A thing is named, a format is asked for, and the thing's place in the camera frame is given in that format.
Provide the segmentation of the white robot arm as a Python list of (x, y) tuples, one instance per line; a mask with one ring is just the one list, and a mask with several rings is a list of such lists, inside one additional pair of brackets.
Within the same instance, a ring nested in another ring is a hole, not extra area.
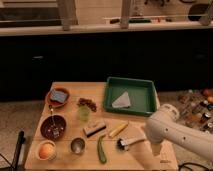
[(213, 162), (213, 135), (177, 124), (179, 116), (173, 105), (161, 105), (146, 121), (147, 139), (153, 144), (166, 139)]

